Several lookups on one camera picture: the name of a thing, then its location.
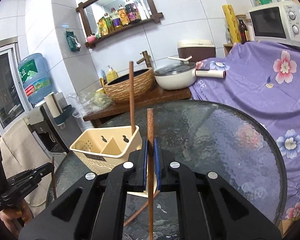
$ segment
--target microwave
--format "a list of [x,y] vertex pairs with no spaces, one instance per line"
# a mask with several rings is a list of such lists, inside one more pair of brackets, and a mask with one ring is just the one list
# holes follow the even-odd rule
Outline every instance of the microwave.
[[300,47],[300,6],[293,1],[254,7],[249,14],[256,41]]

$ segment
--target faucet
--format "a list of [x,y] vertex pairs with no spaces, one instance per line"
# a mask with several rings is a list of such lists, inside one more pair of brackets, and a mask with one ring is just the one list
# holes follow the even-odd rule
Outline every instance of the faucet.
[[145,61],[147,67],[152,67],[151,61],[150,61],[151,56],[148,54],[148,51],[145,50],[145,51],[141,52],[140,54],[143,55],[143,58],[142,58],[142,59],[139,59],[139,60],[137,61],[137,64],[139,65],[141,62]]

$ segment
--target silver screw head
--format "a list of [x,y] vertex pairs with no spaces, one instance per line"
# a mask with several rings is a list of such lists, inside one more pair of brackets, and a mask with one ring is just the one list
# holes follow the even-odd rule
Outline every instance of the silver screw head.
[[216,172],[214,172],[214,171],[210,171],[210,172],[208,173],[208,177],[209,177],[210,179],[216,179],[216,178],[218,177],[218,174],[217,174]]
[[172,167],[174,169],[179,168],[180,167],[180,163],[178,163],[178,162],[172,162],[172,163],[170,163],[170,167]]
[[96,175],[93,172],[89,172],[89,173],[86,174],[85,177],[86,177],[87,180],[92,180],[96,177]]
[[125,163],[123,164],[123,167],[124,167],[125,169],[131,169],[131,168],[133,167],[133,163],[132,163],[132,162],[125,162]]

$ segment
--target microwave door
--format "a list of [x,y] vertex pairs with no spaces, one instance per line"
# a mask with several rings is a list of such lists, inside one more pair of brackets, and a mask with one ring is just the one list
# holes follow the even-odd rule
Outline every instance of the microwave door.
[[250,17],[256,38],[260,37],[264,38],[262,40],[277,42],[277,39],[287,38],[282,25],[279,7],[250,12]]

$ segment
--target round glass table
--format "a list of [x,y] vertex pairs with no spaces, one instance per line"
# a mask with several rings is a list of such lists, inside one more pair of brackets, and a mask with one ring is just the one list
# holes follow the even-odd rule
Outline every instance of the round glass table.
[[[147,135],[147,108],[154,109],[154,133],[163,149],[195,172],[217,172],[269,220],[279,224],[287,195],[286,171],[275,141],[262,124],[229,106],[186,100],[136,109],[135,123],[141,136]],[[130,113],[102,127],[124,125],[130,125]],[[56,171],[57,195],[89,171],[70,152]],[[52,189],[47,204],[51,201]],[[145,202],[146,198],[128,195],[125,220]],[[123,231],[133,240],[147,239],[148,209]],[[178,232],[176,195],[160,192],[154,199],[154,238],[176,238]]]

